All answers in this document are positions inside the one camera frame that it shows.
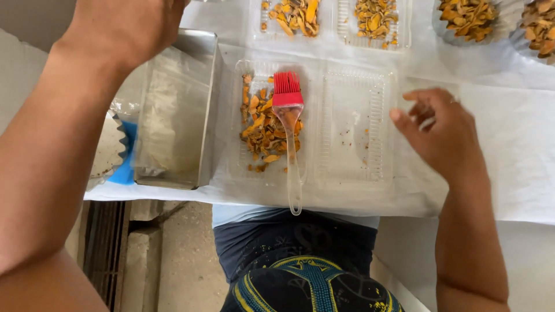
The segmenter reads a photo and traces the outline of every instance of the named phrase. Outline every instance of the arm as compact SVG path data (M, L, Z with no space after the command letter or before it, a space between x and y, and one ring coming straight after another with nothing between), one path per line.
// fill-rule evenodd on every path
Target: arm
M184 7L184 0L78 0L72 24L0 137L0 302L11 310L44 308L41 298L63 303L68 285L57 281L64 278L83 298L99 299L67 261L64 242L106 110L127 75L175 40ZM53 273L60 278L33 280ZM32 281L38 286L23 287Z
M450 189L436 238L438 310L509 311L507 273L474 117L443 89L403 97L415 100L415 106L408 114L392 110L391 119ZM434 123L421 127L432 117Z

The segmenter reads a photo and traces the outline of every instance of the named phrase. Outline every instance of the white table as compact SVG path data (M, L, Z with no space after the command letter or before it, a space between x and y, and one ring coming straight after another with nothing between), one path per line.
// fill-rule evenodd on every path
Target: white table
M181 26L217 33L228 67L233 67L243 53L236 46L291 53L287 44L261 45L245 35L250 27L248 6L248 0L193 2L185 10ZM435 85L449 89L476 116L492 179L496 218L555 223L555 68L519 56L508 41L473 48L444 44L431 28L432 7L431 0L419 0L414 5L412 46L401 56L381 53L377 57L375 51L344 46L294 52L351 64L379 62L394 66L402 91ZM410 103L399 101L398 105L407 108ZM224 178L227 130L221 126L216 131L217 169L206 187L184 191L105 183L87 193L85 199L151 198L287 206L285 188L238 184ZM399 135L395 143L395 178L386 192L305 185L304 206L350 215L436 216L447 185Z

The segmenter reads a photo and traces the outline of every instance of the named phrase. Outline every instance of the hand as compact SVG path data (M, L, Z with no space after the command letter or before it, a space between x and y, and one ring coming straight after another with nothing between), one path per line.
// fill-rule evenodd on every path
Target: hand
M175 42L189 1L77 0L71 25L55 47L103 57L130 72Z
M403 98L415 100L416 104L408 114L392 109L390 118L428 165L450 186L487 179L474 116L455 102L451 93L439 88L414 90L403 94ZM435 121L422 128L430 118Z

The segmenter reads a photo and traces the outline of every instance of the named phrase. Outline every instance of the clear plastic handle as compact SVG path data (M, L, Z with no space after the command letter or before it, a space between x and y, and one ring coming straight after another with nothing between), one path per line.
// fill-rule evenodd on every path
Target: clear plastic handle
M295 124L301 115L303 105L274 106L273 109L283 124L287 136L287 198L289 208L293 215L299 215L302 211L302 184L295 149Z

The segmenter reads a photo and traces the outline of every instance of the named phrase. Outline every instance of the drain grate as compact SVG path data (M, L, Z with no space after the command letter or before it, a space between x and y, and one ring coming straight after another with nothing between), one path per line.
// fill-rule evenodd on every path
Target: drain grate
M120 311L130 202L89 206L83 271L111 312Z

